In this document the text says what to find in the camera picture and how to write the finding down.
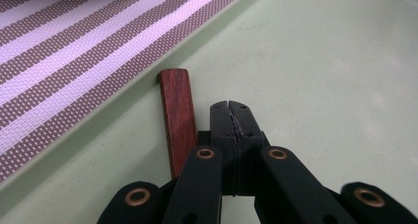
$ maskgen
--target striped cloth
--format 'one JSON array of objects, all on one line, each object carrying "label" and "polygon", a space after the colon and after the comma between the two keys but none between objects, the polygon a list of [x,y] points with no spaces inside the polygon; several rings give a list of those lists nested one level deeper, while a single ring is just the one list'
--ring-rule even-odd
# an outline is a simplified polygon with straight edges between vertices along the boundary
[{"label": "striped cloth", "polygon": [[233,0],[0,0],[0,182]]}]

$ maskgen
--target tray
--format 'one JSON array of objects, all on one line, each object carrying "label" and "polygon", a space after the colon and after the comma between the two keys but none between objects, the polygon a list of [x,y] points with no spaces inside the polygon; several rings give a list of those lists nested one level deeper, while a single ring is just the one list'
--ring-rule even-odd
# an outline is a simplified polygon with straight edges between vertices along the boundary
[{"label": "tray", "polygon": [[[418,215],[418,0],[237,0],[0,184],[1,223],[95,223],[116,191],[170,180],[157,74],[189,71],[196,123],[248,105],[326,187],[376,185]],[[257,223],[224,197],[223,223]]]}]

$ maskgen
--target woven fabric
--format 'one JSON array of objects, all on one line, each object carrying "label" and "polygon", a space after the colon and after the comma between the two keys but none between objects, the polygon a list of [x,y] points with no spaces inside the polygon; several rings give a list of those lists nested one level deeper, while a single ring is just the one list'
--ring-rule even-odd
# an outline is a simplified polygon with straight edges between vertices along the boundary
[{"label": "woven fabric", "polygon": [[233,0],[0,0],[0,182]]}]

